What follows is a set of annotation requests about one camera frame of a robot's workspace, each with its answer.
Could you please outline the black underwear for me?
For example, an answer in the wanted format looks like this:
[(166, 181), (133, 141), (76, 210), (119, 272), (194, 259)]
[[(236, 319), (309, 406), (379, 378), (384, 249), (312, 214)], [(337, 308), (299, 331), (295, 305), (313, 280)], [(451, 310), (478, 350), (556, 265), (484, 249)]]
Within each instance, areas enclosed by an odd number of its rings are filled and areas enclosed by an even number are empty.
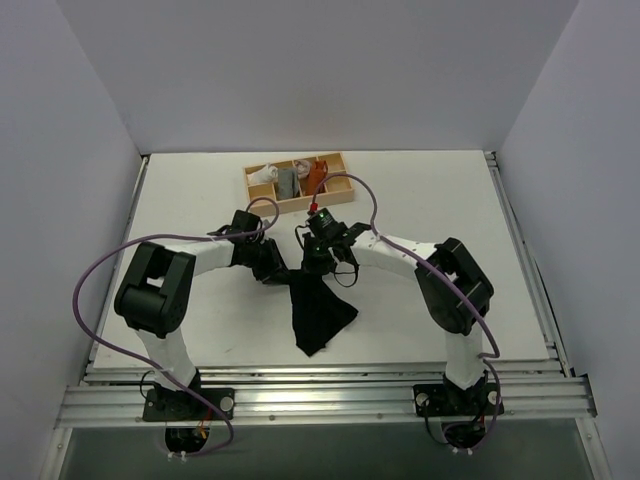
[(358, 316), (318, 275), (291, 270), (288, 280), (296, 346), (312, 357)]

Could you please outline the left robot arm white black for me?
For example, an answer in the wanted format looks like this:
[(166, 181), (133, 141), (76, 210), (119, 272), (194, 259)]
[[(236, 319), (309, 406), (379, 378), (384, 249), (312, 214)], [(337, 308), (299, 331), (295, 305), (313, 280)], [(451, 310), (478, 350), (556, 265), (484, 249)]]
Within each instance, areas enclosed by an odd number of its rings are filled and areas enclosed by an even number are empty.
[(202, 405), (200, 374), (192, 362), (181, 324), (186, 318), (193, 281), (217, 269), (251, 270), (256, 281), (281, 285), (289, 269), (268, 224), (244, 210), (205, 240), (162, 245), (144, 240), (137, 246), (116, 293), (114, 310), (142, 341), (155, 365), (157, 393), (179, 419), (194, 417)]

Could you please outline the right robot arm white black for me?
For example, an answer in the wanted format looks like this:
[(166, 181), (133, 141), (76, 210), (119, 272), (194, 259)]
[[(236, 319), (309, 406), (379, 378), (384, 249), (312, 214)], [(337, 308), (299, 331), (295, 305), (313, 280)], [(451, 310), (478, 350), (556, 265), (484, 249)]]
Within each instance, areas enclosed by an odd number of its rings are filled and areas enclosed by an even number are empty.
[(347, 263), (355, 272), (375, 267), (417, 282), (431, 318), (445, 331), (445, 403), (459, 413), (475, 406), (488, 356), (482, 327), (494, 288), (464, 244), (455, 238), (425, 243), (384, 236), (369, 224), (338, 222), (326, 208), (311, 210), (306, 226), (304, 271), (333, 274)]

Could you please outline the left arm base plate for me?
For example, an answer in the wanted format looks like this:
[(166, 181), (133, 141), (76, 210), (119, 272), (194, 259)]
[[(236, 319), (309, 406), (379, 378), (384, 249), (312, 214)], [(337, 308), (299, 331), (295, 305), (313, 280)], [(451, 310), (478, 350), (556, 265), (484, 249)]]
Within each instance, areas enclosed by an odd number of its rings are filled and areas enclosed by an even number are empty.
[[(231, 388), (206, 388), (200, 395), (220, 410), (227, 418), (234, 415), (235, 390)], [(213, 420), (222, 418), (207, 405), (184, 391), (172, 391), (154, 386), (146, 392), (142, 413), (145, 422), (179, 422)]]

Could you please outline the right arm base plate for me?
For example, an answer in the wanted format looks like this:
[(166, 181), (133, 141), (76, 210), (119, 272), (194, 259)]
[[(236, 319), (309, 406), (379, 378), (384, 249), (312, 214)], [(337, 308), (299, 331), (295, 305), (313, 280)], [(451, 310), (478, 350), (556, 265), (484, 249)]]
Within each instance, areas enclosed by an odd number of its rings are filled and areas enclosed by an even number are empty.
[(497, 405), (497, 385), (481, 381), (462, 390), (450, 383), (415, 384), (412, 387), (415, 412), (420, 417), (475, 417), (502, 415), (503, 403)]

